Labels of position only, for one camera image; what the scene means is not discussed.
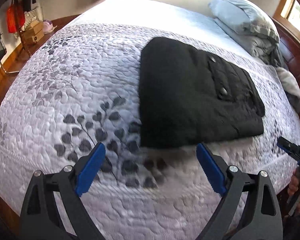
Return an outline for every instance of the window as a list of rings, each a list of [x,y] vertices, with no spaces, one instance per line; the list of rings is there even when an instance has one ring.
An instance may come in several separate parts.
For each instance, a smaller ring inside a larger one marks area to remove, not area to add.
[[[273,18],[300,41],[300,4],[297,0],[281,0]]]
[[[300,31],[300,5],[298,1],[294,0],[293,6],[288,14],[287,19]]]

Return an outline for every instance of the red bag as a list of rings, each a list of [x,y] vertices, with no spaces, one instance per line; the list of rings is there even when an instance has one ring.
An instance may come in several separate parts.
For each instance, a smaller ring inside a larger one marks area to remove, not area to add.
[[[16,5],[12,4],[9,6],[7,10],[7,25],[8,25],[8,31],[10,33],[17,32],[16,23],[14,20],[14,9],[16,8]],[[23,9],[20,5],[17,7],[17,14],[19,19],[19,25],[22,27],[25,24],[25,14],[23,12]]]

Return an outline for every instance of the wooden floor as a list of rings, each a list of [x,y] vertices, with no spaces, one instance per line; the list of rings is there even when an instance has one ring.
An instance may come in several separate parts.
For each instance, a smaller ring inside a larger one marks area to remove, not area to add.
[[[66,24],[76,18],[78,15],[69,16],[53,20],[53,25],[57,26],[52,33],[45,34],[45,36],[38,41],[37,44],[29,46],[30,52],[33,54],[36,52],[54,33],[63,28]],[[17,60],[13,61],[10,66],[6,67],[7,71],[21,70],[22,67],[28,61],[29,56],[23,50]],[[15,74],[5,74],[2,68],[0,68],[0,104],[4,99],[9,87],[17,77],[18,73]],[[19,216],[12,211],[12,209],[0,198],[0,215],[5,224],[10,228],[10,230],[18,235],[19,230]]]

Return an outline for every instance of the bed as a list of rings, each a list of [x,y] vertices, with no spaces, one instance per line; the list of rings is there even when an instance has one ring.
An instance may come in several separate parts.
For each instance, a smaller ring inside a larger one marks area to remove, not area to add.
[[[288,184],[296,162],[276,140],[284,136],[300,145],[300,120],[274,68],[250,56],[212,18],[149,0],[105,0],[52,36],[1,104],[0,196],[17,214],[35,170],[53,173],[74,165],[101,141],[106,161],[81,200],[107,239],[198,236],[220,197],[195,146],[139,148],[139,58],[156,36],[215,53],[249,72],[266,109],[263,135],[209,147],[244,172],[266,170],[276,193]],[[56,200],[74,233],[57,194]]]

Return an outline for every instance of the metal screw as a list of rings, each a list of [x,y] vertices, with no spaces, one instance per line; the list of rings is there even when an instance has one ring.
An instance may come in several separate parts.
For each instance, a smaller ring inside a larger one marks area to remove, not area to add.
[[[232,172],[237,172],[238,171],[238,167],[232,165],[232,166],[229,167],[229,170],[232,171]]]
[[[268,177],[268,172],[266,172],[266,171],[260,171],[260,175],[262,177]]]
[[[71,165],[67,165],[66,167],[63,168],[63,170],[65,172],[70,172],[70,171],[72,171],[72,166]]]
[[[35,177],[39,177],[41,175],[41,171],[40,170],[37,170],[34,172],[33,174]]]

